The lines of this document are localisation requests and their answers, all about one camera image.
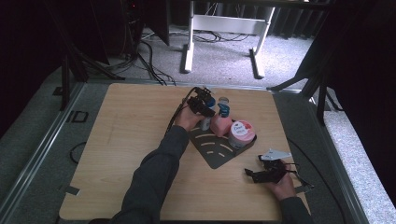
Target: pink container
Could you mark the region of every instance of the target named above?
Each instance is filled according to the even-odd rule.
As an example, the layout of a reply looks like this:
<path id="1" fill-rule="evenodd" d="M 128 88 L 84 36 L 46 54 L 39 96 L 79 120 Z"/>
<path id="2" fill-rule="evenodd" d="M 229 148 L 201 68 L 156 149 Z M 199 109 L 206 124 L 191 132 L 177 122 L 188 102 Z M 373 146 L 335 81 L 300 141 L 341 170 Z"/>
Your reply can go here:
<path id="1" fill-rule="evenodd" d="M 222 137 L 230 131 L 233 121 L 230 117 L 223 118 L 219 114 L 210 121 L 210 130 L 217 136 Z"/>
<path id="2" fill-rule="evenodd" d="M 238 120 L 231 125 L 228 142 L 232 147 L 241 149 L 249 144 L 255 135 L 253 126 L 249 122 Z"/>

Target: small bottle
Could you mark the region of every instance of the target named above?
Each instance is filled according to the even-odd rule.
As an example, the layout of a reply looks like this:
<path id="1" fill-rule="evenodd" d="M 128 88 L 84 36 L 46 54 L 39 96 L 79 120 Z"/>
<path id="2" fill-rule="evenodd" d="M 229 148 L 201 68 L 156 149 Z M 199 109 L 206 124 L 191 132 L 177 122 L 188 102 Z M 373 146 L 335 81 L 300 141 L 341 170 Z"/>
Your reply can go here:
<path id="1" fill-rule="evenodd" d="M 215 104 L 216 104 L 216 100 L 213 97 L 211 97 L 210 100 L 205 103 L 205 105 L 212 110 L 215 110 Z M 209 129 L 210 120 L 212 120 L 212 118 L 210 117 L 206 117 L 205 119 L 201 120 L 199 127 L 201 128 L 202 131 L 207 131 Z"/>
<path id="2" fill-rule="evenodd" d="M 220 107 L 219 113 L 210 121 L 210 130 L 217 136 L 222 137 L 231 129 L 233 121 L 230 118 L 230 107 L 223 104 L 218 104 Z"/>

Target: hand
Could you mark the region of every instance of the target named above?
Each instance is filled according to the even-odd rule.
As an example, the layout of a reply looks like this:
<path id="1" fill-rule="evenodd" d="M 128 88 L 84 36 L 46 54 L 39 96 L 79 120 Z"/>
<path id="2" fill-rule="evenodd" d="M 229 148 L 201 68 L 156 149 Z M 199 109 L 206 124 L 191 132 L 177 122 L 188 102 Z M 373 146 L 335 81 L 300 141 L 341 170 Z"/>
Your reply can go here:
<path id="1" fill-rule="evenodd" d="M 184 128 L 187 132 L 195 127 L 201 119 L 205 118 L 203 115 L 194 114 L 187 103 L 181 108 L 181 111 L 176 116 L 175 124 Z"/>
<path id="2" fill-rule="evenodd" d="M 296 190 L 291 180 L 290 173 L 286 173 L 277 183 L 264 183 L 264 186 L 271 190 L 279 201 L 290 197 L 296 197 Z"/>

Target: wire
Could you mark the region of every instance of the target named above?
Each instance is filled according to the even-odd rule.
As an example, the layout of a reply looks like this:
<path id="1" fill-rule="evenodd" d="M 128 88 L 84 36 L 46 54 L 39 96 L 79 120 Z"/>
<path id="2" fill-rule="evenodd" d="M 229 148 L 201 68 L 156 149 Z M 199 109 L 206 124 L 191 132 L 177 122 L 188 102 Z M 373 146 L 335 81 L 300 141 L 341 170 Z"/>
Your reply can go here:
<path id="1" fill-rule="evenodd" d="M 75 150 L 76 148 L 80 147 L 80 146 L 85 145 L 85 144 L 87 144 L 87 142 L 82 142 L 82 143 L 79 143 L 79 144 L 75 145 L 74 147 L 72 147 L 72 149 L 70 149 L 69 157 L 70 157 L 70 160 L 72 160 L 73 163 L 78 164 L 78 161 L 77 161 L 77 160 L 74 158 L 74 156 L 73 156 L 74 150 Z"/>
<path id="2" fill-rule="evenodd" d="M 155 33 L 151 33 L 151 34 L 142 36 L 142 37 L 140 38 L 140 40 L 147 39 L 147 38 L 149 38 L 149 37 L 152 36 L 152 35 L 155 35 Z"/>
<path id="3" fill-rule="evenodd" d="M 237 17 L 237 18 L 240 18 L 241 15 L 240 15 L 239 13 L 241 12 L 241 6 L 240 6 L 239 4 L 237 4 L 237 5 L 235 6 L 235 11 L 236 11 L 236 17 Z"/>
<path id="4" fill-rule="evenodd" d="M 125 58 L 124 58 L 123 62 L 116 63 L 113 65 L 104 66 L 104 68 L 107 71 L 113 72 L 114 74 L 119 74 L 121 72 L 128 70 L 134 64 L 135 61 L 136 61 L 136 57 L 132 57 L 132 55 L 130 55 L 130 54 L 125 54 Z M 88 64 L 86 62 L 83 62 L 83 64 L 84 64 L 85 68 L 87 69 L 87 72 L 89 72 L 90 74 L 92 74 L 92 75 L 101 75 L 102 74 L 101 72 L 98 72 L 98 70 L 96 68 L 94 68 L 93 66 L 91 66 L 90 64 Z"/>
<path id="5" fill-rule="evenodd" d="M 342 219 L 343 219 L 343 223 L 347 223 L 346 215 L 345 215 L 343 209 L 341 208 L 341 204 L 338 202 L 337 198 L 335 197 L 334 193 L 332 192 L 332 189 L 330 188 L 329 184 L 325 180 L 324 176 L 319 171 L 318 167 L 312 162 L 312 160 L 306 155 L 306 153 L 294 141 L 292 141 L 288 137 L 287 137 L 287 139 L 288 139 L 289 142 L 291 142 L 295 147 L 297 147 L 300 150 L 300 152 L 306 157 L 306 159 L 311 163 L 311 165 L 317 171 L 318 175 L 322 179 L 322 181 L 323 181 L 324 185 L 326 186 L 327 190 L 330 192 L 330 194 L 332 195 L 332 198 L 334 199 L 335 203 L 337 204 L 337 207 L 340 210 L 340 213 L 341 213 L 341 216 L 342 216 Z"/>
<path id="6" fill-rule="evenodd" d="M 173 33 L 170 33 L 169 36 L 185 36 L 188 34 L 189 34 L 188 31 L 173 32 Z M 213 38 L 209 39 L 209 38 L 205 38 L 200 35 L 213 35 Z M 147 34 L 147 36 L 145 38 L 147 38 L 148 36 L 156 36 L 156 35 L 154 33 Z M 221 36 L 221 34 L 216 33 L 216 32 L 196 30 L 196 31 L 194 31 L 193 38 L 195 41 L 199 41 L 199 42 L 218 43 L 218 42 L 228 42 L 228 41 L 243 41 L 243 40 L 247 39 L 250 35 L 244 35 L 245 37 L 238 39 L 241 36 L 243 36 L 243 34 L 237 35 L 236 37 L 233 37 L 233 38 L 225 38 L 225 37 Z"/>
<path id="7" fill-rule="evenodd" d="M 196 87 L 192 88 L 192 89 L 189 91 L 189 93 L 187 93 L 186 97 L 183 98 L 183 100 L 181 101 L 181 104 L 177 107 L 177 109 L 176 109 L 174 115 L 172 116 L 171 120 L 169 120 L 169 124 L 168 124 L 168 127 L 166 128 L 165 135 L 166 135 L 166 134 L 169 132 L 169 130 L 171 129 L 173 123 L 175 122 L 175 119 L 176 119 L 178 113 L 180 113 L 181 110 L 183 110 L 184 108 L 187 107 L 187 105 L 184 106 L 184 107 L 182 107 L 182 106 L 187 102 L 187 100 L 189 99 L 191 93 L 195 90 L 195 88 L 196 88 Z"/>
<path id="8" fill-rule="evenodd" d="M 159 75 L 168 77 L 168 79 L 172 80 L 172 82 L 173 82 L 174 85 L 176 86 L 176 82 L 175 82 L 175 80 L 174 80 L 171 76 L 169 76 L 169 75 L 163 73 L 161 70 L 159 70 L 158 68 L 155 68 L 154 65 L 152 65 L 152 47 L 151 47 L 151 45 L 150 45 L 149 43 L 143 41 L 143 40 L 140 41 L 140 42 L 143 43 L 144 45 L 148 46 L 148 50 L 149 50 L 148 63 L 147 63 L 147 62 L 143 59 L 143 57 L 139 54 L 139 58 L 140 58 L 140 60 L 142 61 L 143 65 L 145 65 L 145 67 L 147 68 L 148 72 L 151 73 L 151 75 L 152 75 L 155 79 L 157 79 L 157 81 L 158 81 L 161 85 L 167 86 L 167 83 L 165 82 L 165 80 L 163 80 L 161 77 L 159 77 Z"/>
<path id="9" fill-rule="evenodd" d="M 344 111 L 343 108 L 340 108 L 340 107 L 338 106 L 338 104 L 334 101 L 334 99 L 332 98 L 332 96 L 329 94 L 328 91 L 326 91 L 326 96 L 327 96 L 327 98 L 329 98 L 330 103 L 332 104 L 332 107 L 334 107 L 335 110 Z"/>
<path id="10" fill-rule="evenodd" d="M 216 10 L 218 9 L 218 3 L 213 4 L 212 7 L 215 7 L 215 8 L 213 8 L 213 13 L 212 13 L 212 16 L 214 16 L 215 13 L 216 13 Z"/>

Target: black cable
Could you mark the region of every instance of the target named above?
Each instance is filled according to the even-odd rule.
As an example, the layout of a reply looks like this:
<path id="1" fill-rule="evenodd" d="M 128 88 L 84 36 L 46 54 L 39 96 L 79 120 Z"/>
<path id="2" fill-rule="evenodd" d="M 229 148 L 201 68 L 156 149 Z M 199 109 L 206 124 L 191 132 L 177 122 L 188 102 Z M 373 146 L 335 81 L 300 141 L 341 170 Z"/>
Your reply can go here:
<path id="1" fill-rule="evenodd" d="M 152 65 L 153 69 L 157 70 L 160 73 L 157 73 L 158 76 L 165 76 L 168 77 L 168 80 L 172 81 L 173 84 L 176 86 L 176 82 L 175 79 L 172 76 L 167 75 L 165 72 L 161 71 L 160 69 L 158 69 L 157 67 L 155 67 L 154 65 Z"/>
<path id="2" fill-rule="evenodd" d="M 131 55 L 125 55 L 125 60 L 121 63 L 116 63 L 113 65 L 102 65 L 107 71 L 113 72 L 114 74 L 119 74 L 128 70 L 136 61 L 136 58 L 132 57 Z M 99 72 L 95 67 L 91 66 L 90 64 L 83 62 L 87 72 L 92 75 L 101 75 L 102 73 Z"/>
<path id="3" fill-rule="evenodd" d="M 140 66 L 137 66 L 136 64 L 134 64 L 134 65 L 133 65 L 133 67 L 135 67 L 135 68 L 139 68 L 139 69 L 142 69 L 142 70 L 145 70 L 145 71 L 148 71 L 146 68 L 144 68 L 144 67 L 140 67 Z"/>
<path id="4" fill-rule="evenodd" d="M 182 106 L 187 102 L 187 100 L 189 99 L 191 93 L 195 90 L 195 88 L 196 88 L 196 87 L 192 88 L 192 89 L 189 91 L 189 93 L 187 93 L 186 97 L 183 98 L 183 100 L 181 101 L 181 104 L 177 107 L 177 109 L 176 109 L 174 115 L 172 116 L 171 120 L 169 120 L 169 124 L 168 124 L 168 127 L 166 128 L 165 135 L 166 135 L 166 134 L 169 132 L 169 130 L 171 129 L 173 123 L 175 122 L 175 119 L 176 119 L 178 113 L 180 113 L 180 111 L 181 111 L 182 109 L 186 108 L 186 106 L 184 106 L 184 107 L 182 107 Z"/>
<path id="5" fill-rule="evenodd" d="M 330 96 L 330 94 L 329 94 L 328 91 L 326 91 L 326 96 L 329 98 L 330 103 L 332 104 L 332 107 L 334 107 L 335 110 L 344 111 L 343 108 L 340 108 L 340 107 L 338 106 L 338 104 L 335 103 L 334 99 Z"/>
<path id="6" fill-rule="evenodd" d="M 160 77 L 158 77 L 155 72 L 153 72 L 150 68 L 149 68 L 149 64 L 145 61 L 145 59 L 143 58 L 143 56 L 140 53 L 137 53 L 137 56 L 139 57 L 140 61 L 142 62 L 143 65 L 145 65 L 146 70 L 163 86 L 164 84 L 166 85 L 165 81 L 163 79 L 161 79 Z"/>
<path id="7" fill-rule="evenodd" d="M 243 36 L 243 34 L 237 35 L 236 37 L 233 38 L 224 38 L 223 36 L 221 36 L 221 34 L 213 32 L 213 31 L 194 31 L 195 34 L 198 35 L 193 35 L 192 37 L 194 38 L 195 41 L 199 41 L 199 42 L 204 42 L 204 43 L 218 43 L 218 42 L 228 42 L 228 41 L 243 41 L 245 39 L 247 39 L 250 35 L 245 35 L 245 37 L 241 38 L 241 39 L 237 39 L 240 36 Z M 188 35 L 187 33 L 177 33 L 177 34 L 170 34 L 169 36 L 185 36 Z M 199 35 L 213 35 L 213 39 L 209 39 L 203 36 L 199 36 Z"/>
<path id="8" fill-rule="evenodd" d="M 315 186 L 313 186 L 313 185 L 311 185 L 310 183 L 308 183 L 307 181 L 305 181 L 301 176 L 300 176 L 300 164 L 298 164 L 298 163 L 284 163 L 284 164 L 289 164 L 289 165 L 295 165 L 296 166 L 296 170 L 295 171 L 293 171 L 293 170 L 286 170 L 285 169 L 285 171 L 287 172 L 287 173 L 291 173 L 291 174 L 294 174 L 296 177 L 297 177 L 297 179 L 303 184 L 303 187 L 308 187 L 309 188 L 309 190 L 312 190 Z"/>
<path id="9" fill-rule="evenodd" d="M 157 79 L 158 82 L 160 82 L 161 85 L 165 85 L 167 86 L 166 82 L 157 75 L 157 73 L 154 71 L 153 65 L 152 65 L 152 47 L 149 43 L 141 40 L 140 43 L 148 46 L 148 51 L 149 51 L 149 55 L 148 55 L 148 63 L 143 59 L 143 57 L 139 55 L 139 58 L 141 59 L 143 65 L 145 65 L 145 67 L 148 69 L 148 71 L 155 77 L 155 79 Z"/>
<path id="10" fill-rule="evenodd" d="M 76 161 L 76 159 L 73 156 L 74 150 L 80 146 L 85 145 L 85 144 L 87 144 L 87 142 L 82 142 L 82 143 L 79 143 L 79 144 L 75 145 L 74 147 L 72 147 L 72 149 L 70 149 L 69 156 L 70 156 L 70 160 L 72 160 L 73 163 L 78 164 L 78 161 Z"/>
<path id="11" fill-rule="evenodd" d="M 287 137 L 287 139 L 288 139 L 289 142 L 291 142 L 295 147 L 297 147 L 300 150 L 300 152 L 306 157 L 306 159 L 311 163 L 311 165 L 317 171 L 317 173 L 320 176 L 320 178 L 322 179 L 324 185 L 326 186 L 326 188 L 328 189 L 328 191 L 332 195 L 332 198 L 334 199 L 335 203 L 337 204 L 337 207 L 340 210 L 341 216 L 343 218 L 343 223 L 347 223 L 346 215 L 345 215 L 343 209 L 341 208 L 341 204 L 338 202 L 337 198 L 335 197 L 334 193 L 332 192 L 332 189 L 330 188 L 329 184 L 326 182 L 324 176 L 321 174 L 321 172 L 319 171 L 318 167 L 311 161 L 311 159 L 306 155 L 306 153 L 303 152 L 303 150 L 294 141 L 292 141 L 288 137 Z"/>

